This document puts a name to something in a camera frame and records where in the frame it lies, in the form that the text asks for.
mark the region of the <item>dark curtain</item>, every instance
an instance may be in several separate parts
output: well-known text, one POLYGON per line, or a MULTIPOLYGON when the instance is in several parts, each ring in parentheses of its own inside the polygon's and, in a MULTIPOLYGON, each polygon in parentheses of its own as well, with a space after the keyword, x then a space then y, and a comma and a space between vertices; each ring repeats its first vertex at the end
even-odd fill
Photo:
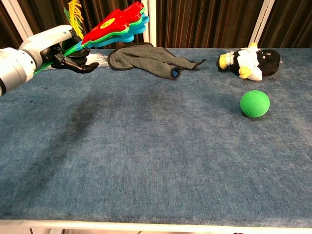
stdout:
POLYGON ((18 49, 22 39, 15 28, 9 14, 0 1, 0 48, 13 47, 18 49))
POLYGON ((312 0, 275 0, 261 47, 312 47, 312 0))
MULTIPOLYGON (((68 9, 70 0, 18 0, 30 28, 34 34, 56 27, 61 24, 69 24, 64 13, 64 7, 68 9)), ((90 32, 109 13, 116 8, 123 10, 135 0, 80 0, 83 21, 83 34, 90 32)), ((136 35, 134 42, 142 42, 143 35, 136 35)), ((117 48, 125 45, 118 42, 105 48, 117 48)))
POLYGON ((157 45, 248 46, 263 0, 158 0, 157 45))

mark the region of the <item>plush penguin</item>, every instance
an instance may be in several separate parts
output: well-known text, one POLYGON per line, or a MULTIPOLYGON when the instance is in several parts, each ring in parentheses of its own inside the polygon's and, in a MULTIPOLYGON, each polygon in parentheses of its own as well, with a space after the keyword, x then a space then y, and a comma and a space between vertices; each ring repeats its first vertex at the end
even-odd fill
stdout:
POLYGON ((228 66, 242 79, 262 80, 262 77, 273 75, 279 67, 280 55, 275 50, 260 50, 256 43, 222 54, 216 63, 219 71, 228 66))

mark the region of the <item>blue carpet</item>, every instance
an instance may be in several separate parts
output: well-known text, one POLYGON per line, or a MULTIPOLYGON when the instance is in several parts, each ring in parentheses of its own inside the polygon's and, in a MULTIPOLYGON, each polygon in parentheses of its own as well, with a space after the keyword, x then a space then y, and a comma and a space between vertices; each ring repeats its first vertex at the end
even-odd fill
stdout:
POLYGON ((218 72, 229 49, 170 51, 207 61, 176 81, 44 71, 1 97, 0 219, 312 228, 312 49, 278 49, 260 82, 218 72))

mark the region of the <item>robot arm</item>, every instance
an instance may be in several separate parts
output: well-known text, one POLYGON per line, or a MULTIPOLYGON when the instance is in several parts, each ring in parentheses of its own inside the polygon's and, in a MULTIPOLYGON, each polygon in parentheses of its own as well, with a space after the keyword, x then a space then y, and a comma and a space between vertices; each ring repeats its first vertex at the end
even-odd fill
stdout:
POLYGON ((67 68, 77 73, 96 69, 96 62, 85 64, 90 49, 64 55, 66 49, 79 41, 72 26, 61 25, 29 37, 18 50, 0 49, 0 96, 31 80, 34 72, 47 62, 52 62, 54 68, 67 68))

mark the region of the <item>green ball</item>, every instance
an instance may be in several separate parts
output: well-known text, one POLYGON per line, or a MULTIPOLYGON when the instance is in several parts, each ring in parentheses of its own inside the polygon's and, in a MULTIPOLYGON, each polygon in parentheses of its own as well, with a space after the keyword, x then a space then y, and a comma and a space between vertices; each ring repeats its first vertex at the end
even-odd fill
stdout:
POLYGON ((242 96, 239 106, 245 115, 257 118, 269 110, 270 99, 262 91, 251 90, 242 96))

